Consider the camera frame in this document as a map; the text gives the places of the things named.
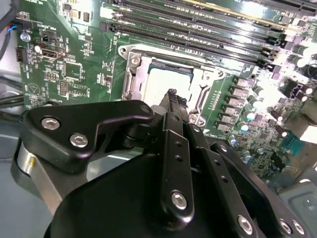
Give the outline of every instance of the motherboard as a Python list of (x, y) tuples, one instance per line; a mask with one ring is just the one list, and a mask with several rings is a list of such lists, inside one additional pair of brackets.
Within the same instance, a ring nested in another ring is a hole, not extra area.
[(26, 109), (152, 106), (173, 88), (259, 177), (297, 173), (317, 143), (316, 12), (314, 0), (21, 0)]

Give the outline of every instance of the robotic arm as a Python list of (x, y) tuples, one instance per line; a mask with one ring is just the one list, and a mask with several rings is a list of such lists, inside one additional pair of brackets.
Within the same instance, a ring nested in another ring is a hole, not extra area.
[[(143, 153), (87, 182), (89, 162)], [(41, 107), (24, 118), (12, 175), (54, 215), (46, 238), (307, 238), (302, 222), (223, 141), (208, 144), (169, 90), (141, 101)]]

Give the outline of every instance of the blue wire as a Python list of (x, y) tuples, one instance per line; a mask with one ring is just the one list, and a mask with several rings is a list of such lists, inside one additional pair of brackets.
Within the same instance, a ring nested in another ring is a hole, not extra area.
[(11, 26), (11, 27), (7, 30), (6, 33), (9, 34), (11, 30), (16, 29), (16, 28), (17, 28), (16, 26)]

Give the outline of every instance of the black bracket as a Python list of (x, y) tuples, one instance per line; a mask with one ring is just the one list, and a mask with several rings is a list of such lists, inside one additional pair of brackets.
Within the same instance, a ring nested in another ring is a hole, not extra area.
[[(89, 159), (106, 138), (111, 138), (121, 126), (149, 123), (152, 109), (141, 101), (94, 103), (72, 106), (50, 106), (28, 111), (23, 120), (21, 139), (25, 148), (67, 173), (84, 171)], [(84, 135), (87, 145), (74, 146), (70, 138)]]

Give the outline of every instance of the black connector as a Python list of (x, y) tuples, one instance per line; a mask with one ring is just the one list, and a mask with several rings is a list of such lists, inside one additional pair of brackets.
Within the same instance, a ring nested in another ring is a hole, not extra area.
[(257, 63), (258, 67), (260, 67), (261, 69), (265, 69), (265, 70), (268, 70), (272, 73), (279, 73), (282, 69), (281, 66), (278, 66), (278, 65), (274, 65), (274, 64), (270, 64), (264, 60), (259, 60), (258, 63)]
[(33, 23), (31, 21), (24, 21), (20, 19), (15, 19), (10, 23), (11, 26), (16, 26), (15, 30), (22, 31), (33, 28)]
[(15, 49), (16, 52), (16, 61), (27, 63), (28, 62), (28, 53), (26, 48), (24, 47), (17, 47)]

